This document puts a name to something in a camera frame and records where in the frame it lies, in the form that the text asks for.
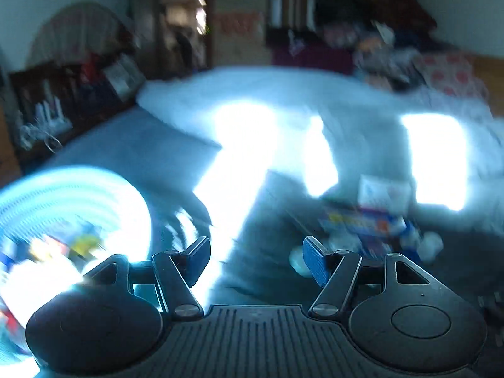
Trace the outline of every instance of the maroon fabric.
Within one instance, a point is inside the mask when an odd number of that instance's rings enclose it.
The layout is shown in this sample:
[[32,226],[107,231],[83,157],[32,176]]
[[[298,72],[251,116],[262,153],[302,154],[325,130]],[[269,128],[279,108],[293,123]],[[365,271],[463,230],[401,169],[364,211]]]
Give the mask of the maroon fabric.
[[296,68],[314,68],[352,75],[354,70],[352,54],[347,50],[333,49],[323,44],[309,45],[292,56],[289,47],[273,49],[273,65]]

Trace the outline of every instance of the white plastic basket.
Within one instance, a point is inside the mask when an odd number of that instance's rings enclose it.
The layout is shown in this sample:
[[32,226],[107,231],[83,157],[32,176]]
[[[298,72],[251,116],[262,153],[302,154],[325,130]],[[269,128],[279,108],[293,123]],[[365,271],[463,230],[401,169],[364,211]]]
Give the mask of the white plastic basket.
[[130,261],[147,259],[151,220],[137,189],[119,175],[93,167],[42,171],[0,192],[0,229],[29,240],[76,216],[114,236],[106,248]]

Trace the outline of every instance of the bedding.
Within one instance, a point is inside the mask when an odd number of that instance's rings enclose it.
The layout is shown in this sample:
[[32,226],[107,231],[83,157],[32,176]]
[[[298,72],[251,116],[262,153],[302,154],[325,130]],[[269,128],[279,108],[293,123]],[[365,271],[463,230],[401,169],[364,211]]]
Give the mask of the bedding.
[[[275,138],[270,170],[308,191],[312,175],[319,185],[312,195],[354,203],[362,174],[403,180],[416,188],[413,219],[504,233],[504,128],[479,99],[426,87],[386,93],[314,70],[223,68],[184,82],[149,82],[138,103],[170,126],[224,148],[230,144],[219,135],[222,124],[245,126],[255,107],[268,109],[274,124],[255,119],[242,136],[253,143],[269,132]],[[316,145],[307,155],[309,142]]]

